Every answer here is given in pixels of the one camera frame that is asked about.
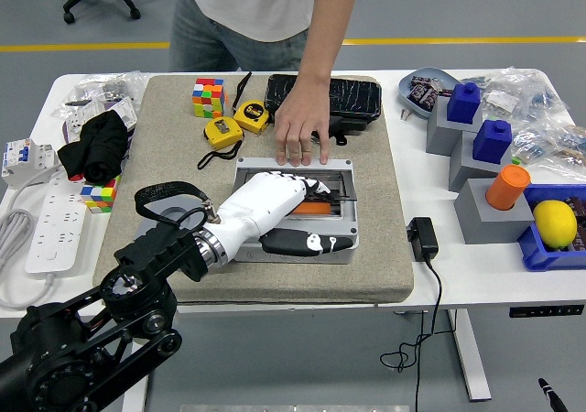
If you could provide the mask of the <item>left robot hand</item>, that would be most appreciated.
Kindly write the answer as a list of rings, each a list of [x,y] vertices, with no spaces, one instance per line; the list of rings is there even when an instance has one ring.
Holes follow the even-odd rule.
[[[359,244],[356,197],[341,176],[261,171],[205,228],[228,260],[347,265]]]

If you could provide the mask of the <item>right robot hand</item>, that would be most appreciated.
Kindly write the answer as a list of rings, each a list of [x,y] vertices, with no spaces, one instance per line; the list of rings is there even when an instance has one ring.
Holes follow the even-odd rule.
[[[539,378],[538,383],[553,412],[568,412],[564,402],[544,378]]]

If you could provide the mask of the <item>person's left hand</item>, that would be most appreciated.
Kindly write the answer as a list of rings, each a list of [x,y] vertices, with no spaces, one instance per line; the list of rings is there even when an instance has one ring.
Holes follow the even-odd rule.
[[[311,136],[318,134],[320,163],[330,158],[330,100],[328,91],[311,93],[296,88],[276,112],[276,162],[296,167],[307,166],[313,158]]]

